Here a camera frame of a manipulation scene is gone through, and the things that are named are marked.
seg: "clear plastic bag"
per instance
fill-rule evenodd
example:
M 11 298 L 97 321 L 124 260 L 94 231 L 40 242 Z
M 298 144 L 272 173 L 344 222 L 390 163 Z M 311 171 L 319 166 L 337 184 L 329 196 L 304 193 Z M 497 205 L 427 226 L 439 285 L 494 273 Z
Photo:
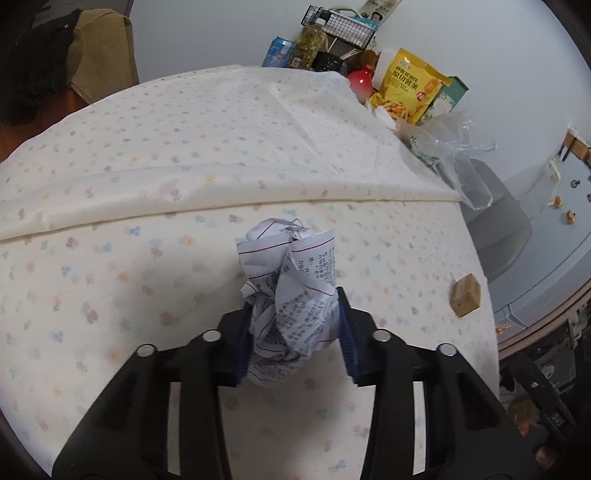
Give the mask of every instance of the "clear plastic bag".
M 494 150 L 489 146 L 470 143 L 474 123 L 466 112 L 444 113 L 431 118 L 422 126 L 396 122 L 394 132 L 406 146 L 427 166 L 434 168 L 443 180 L 462 195 L 473 210 L 491 206 L 492 195 L 471 158 L 474 153 Z

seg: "white wall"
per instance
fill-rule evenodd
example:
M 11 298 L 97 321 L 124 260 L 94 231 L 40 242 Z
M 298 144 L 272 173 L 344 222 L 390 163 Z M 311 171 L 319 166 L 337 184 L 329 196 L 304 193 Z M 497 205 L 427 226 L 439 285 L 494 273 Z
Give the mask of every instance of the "white wall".
M 139 79 L 261 65 L 275 37 L 295 40 L 310 0 L 134 0 Z
M 274 37 L 297 36 L 308 4 L 135 0 L 140 79 L 259 65 Z M 403 46 L 469 86 L 459 108 L 479 127 L 475 141 L 496 138 L 498 150 L 481 158 L 501 180 L 543 162 L 569 124 L 591 140 L 591 72 L 541 0 L 404 0 L 382 25 L 378 45 Z

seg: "metal wire basket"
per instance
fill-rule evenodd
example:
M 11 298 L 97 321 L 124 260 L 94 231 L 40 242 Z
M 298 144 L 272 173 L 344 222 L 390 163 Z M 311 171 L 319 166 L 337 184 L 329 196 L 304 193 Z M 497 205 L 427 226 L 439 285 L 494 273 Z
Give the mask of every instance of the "metal wire basket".
M 301 24 L 313 24 L 318 18 L 326 21 L 326 25 L 323 25 L 322 29 L 327 35 L 335 37 L 341 42 L 360 50 L 367 48 L 375 34 L 371 27 L 354 18 L 341 15 L 326 8 L 314 7 L 313 5 L 308 7 L 308 11 L 301 20 Z

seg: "red object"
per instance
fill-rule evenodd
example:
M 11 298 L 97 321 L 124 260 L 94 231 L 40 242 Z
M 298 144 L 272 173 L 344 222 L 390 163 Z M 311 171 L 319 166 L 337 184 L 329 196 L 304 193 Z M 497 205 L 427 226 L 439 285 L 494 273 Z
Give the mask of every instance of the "red object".
M 358 70 L 347 75 L 351 90 L 353 90 L 353 93 L 357 96 L 357 100 L 361 103 L 365 103 L 374 91 L 371 85 L 373 74 L 374 71 L 366 66 L 363 70 Z

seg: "metal screw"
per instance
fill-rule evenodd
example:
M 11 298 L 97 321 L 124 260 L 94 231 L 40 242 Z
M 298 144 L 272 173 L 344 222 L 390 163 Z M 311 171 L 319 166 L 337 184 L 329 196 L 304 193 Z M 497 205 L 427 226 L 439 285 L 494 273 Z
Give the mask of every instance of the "metal screw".
M 445 356 L 454 356 L 457 353 L 457 348 L 451 343 L 442 343 L 439 345 L 439 351 Z
M 137 353 L 138 356 L 150 356 L 155 351 L 156 349 L 154 348 L 154 345 L 151 345 L 150 343 L 145 343 L 143 345 L 140 345 L 138 349 L 135 351 L 135 353 Z
M 222 333 L 219 330 L 208 330 L 203 334 L 203 340 L 206 342 L 217 342 L 222 338 Z
M 378 342 L 387 342 L 388 340 L 390 340 L 392 338 L 392 334 L 389 331 L 384 330 L 384 329 L 378 329 L 378 330 L 374 331 L 372 336 Z

